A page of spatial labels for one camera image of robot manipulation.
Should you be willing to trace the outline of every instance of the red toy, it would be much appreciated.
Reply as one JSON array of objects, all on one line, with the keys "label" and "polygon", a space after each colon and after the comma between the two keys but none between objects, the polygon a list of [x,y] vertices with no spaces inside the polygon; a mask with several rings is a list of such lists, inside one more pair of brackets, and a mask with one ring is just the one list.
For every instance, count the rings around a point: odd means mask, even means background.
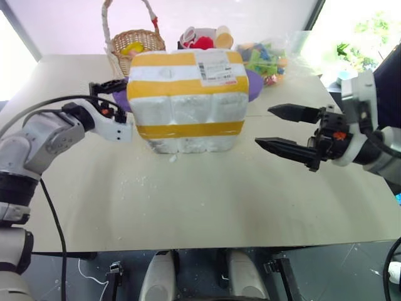
[{"label": "red toy", "polygon": [[[188,47],[188,44],[190,42],[184,43],[185,47]],[[212,38],[208,36],[201,36],[195,43],[192,43],[189,45],[189,48],[197,48],[197,49],[209,49],[209,48],[214,48],[214,42]]]}]

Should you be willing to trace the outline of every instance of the yellow toy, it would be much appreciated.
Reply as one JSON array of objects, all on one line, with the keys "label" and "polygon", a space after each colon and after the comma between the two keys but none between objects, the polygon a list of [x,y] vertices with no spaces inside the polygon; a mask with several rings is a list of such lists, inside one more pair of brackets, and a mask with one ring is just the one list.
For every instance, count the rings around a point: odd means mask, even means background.
[{"label": "yellow toy", "polygon": [[136,53],[141,53],[143,51],[143,45],[140,42],[133,42],[124,49],[122,49],[121,54],[129,55],[132,50]]}]

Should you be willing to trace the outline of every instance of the wicker basket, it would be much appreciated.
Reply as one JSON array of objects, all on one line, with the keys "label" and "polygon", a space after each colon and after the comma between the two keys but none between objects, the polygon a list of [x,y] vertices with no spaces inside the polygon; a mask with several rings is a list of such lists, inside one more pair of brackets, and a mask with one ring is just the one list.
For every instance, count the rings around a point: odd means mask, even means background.
[{"label": "wicker basket", "polygon": [[115,76],[118,78],[124,78],[129,76],[132,58],[129,55],[122,55],[120,53],[122,49],[135,41],[140,42],[145,51],[165,50],[165,45],[162,37],[159,34],[157,17],[152,11],[148,0],[142,0],[142,2],[145,3],[149,11],[150,19],[155,26],[155,32],[144,29],[129,30],[116,35],[114,39],[111,40],[107,21],[107,11],[112,2],[113,0],[106,0],[102,6],[103,31],[107,46],[105,51],[108,55],[110,63],[112,64]]}]

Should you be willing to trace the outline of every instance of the foam package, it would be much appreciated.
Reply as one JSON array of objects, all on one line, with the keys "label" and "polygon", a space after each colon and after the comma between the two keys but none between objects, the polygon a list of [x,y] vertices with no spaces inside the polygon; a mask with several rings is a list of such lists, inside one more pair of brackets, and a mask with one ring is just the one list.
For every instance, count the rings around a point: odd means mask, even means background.
[{"label": "foam package", "polygon": [[127,93],[138,133],[156,153],[219,152],[241,131],[248,85],[235,51],[157,51],[133,59]]}]

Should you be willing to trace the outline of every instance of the window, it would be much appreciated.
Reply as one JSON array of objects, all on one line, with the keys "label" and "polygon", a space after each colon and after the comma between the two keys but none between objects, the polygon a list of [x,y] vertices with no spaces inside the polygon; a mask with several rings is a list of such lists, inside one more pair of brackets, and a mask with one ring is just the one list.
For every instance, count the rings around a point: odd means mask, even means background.
[{"label": "window", "polygon": [[0,11],[0,102],[11,99],[37,62]]},{"label": "window", "polygon": [[401,1],[326,0],[303,55],[320,73],[374,70],[401,40]]}]

